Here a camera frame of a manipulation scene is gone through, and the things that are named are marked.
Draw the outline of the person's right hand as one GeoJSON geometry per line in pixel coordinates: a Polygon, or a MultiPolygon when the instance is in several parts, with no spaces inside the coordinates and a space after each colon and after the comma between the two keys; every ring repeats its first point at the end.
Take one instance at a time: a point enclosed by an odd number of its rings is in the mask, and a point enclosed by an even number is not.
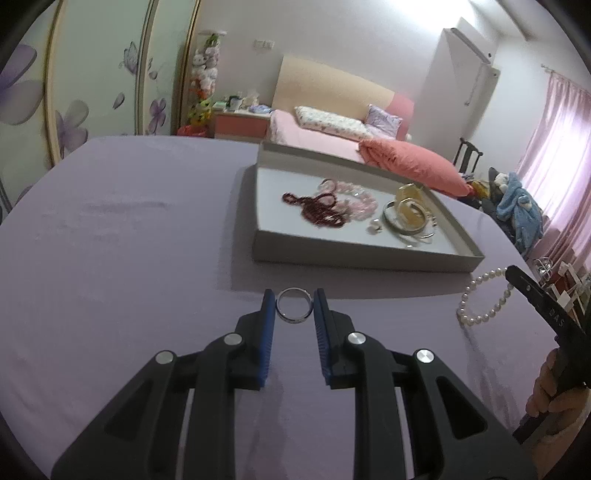
{"type": "Polygon", "coordinates": [[[560,375],[557,365],[561,354],[558,348],[548,354],[526,403],[526,413],[530,417],[549,414],[551,421],[543,429],[544,436],[556,436],[579,429],[590,412],[588,388],[576,387],[558,393],[560,375]]]}

